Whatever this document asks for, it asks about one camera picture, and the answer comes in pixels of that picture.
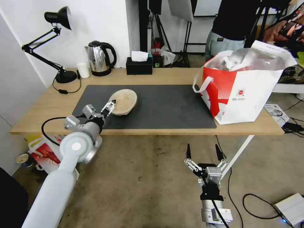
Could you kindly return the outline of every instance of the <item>floor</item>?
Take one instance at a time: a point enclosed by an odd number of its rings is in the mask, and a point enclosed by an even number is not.
[[[192,66],[202,66],[204,58],[190,57]],[[285,109],[298,100],[292,94],[272,94],[271,102]],[[303,118],[304,102],[287,111]],[[245,137],[219,136],[227,156],[233,155]],[[105,136],[99,153],[88,165],[79,165],[80,178],[59,224],[60,228],[205,227],[201,221],[201,190],[197,178],[184,165],[190,143],[192,159],[217,163],[214,136]],[[233,165],[230,193],[239,208],[245,228],[287,227],[280,219],[260,220],[249,215],[242,197],[254,193],[276,203],[294,193],[304,194],[304,140],[296,135],[256,136]],[[14,177],[29,192],[33,202],[40,184],[29,169]],[[222,182],[224,207],[230,208],[233,222],[240,218],[227,195],[228,176]],[[246,200],[259,216],[274,215],[265,203]]]

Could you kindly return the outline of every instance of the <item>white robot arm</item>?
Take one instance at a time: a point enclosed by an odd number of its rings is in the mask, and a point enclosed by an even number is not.
[[[73,115],[66,118],[65,127],[74,132],[60,143],[59,151],[63,157],[60,166],[46,177],[22,228],[58,226],[76,182],[75,167],[78,162],[89,163],[96,154],[102,142],[99,134],[115,102],[108,102],[101,113],[96,113],[92,105],[86,105],[83,113],[88,121],[85,124],[80,124]]]

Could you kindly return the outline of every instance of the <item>shopping bag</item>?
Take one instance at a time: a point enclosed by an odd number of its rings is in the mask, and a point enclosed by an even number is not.
[[[61,143],[63,136],[49,136],[53,141]],[[59,152],[59,147],[53,144],[44,135],[41,137],[28,137],[29,153],[36,160],[36,162],[50,174],[52,171],[59,168],[63,157]],[[79,172],[75,169],[76,179],[79,178]]]
[[[285,49],[255,41],[251,48],[283,58],[285,68],[296,65],[291,53]],[[218,53],[210,61],[230,56],[232,51]],[[199,70],[193,81],[193,90],[201,93],[212,116],[219,124],[253,122],[258,117],[284,69],[225,71],[206,67]],[[194,85],[202,77],[202,86]]]

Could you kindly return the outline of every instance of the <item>lamp base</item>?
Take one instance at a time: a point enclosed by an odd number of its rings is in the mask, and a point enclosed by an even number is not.
[[[58,83],[69,83],[77,79],[77,74],[74,71],[59,71],[56,75]]]

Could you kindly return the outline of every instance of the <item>wooden desk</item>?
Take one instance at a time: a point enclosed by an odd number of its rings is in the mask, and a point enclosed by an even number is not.
[[[193,83],[198,68],[161,68],[153,69],[152,75],[127,75],[126,69],[113,69],[104,77],[91,76],[81,79],[81,89],[68,95],[58,93],[52,86],[36,101],[30,110],[10,130],[11,134],[41,134],[42,123],[53,117],[65,117],[72,114],[78,100],[87,85],[187,85]],[[55,84],[58,89],[75,91],[79,80],[69,84]],[[53,120],[45,126],[45,132],[66,135],[64,120]],[[102,135],[282,135],[282,129],[273,118],[263,110],[252,123],[228,125],[217,124],[216,129],[125,129],[103,130]]]

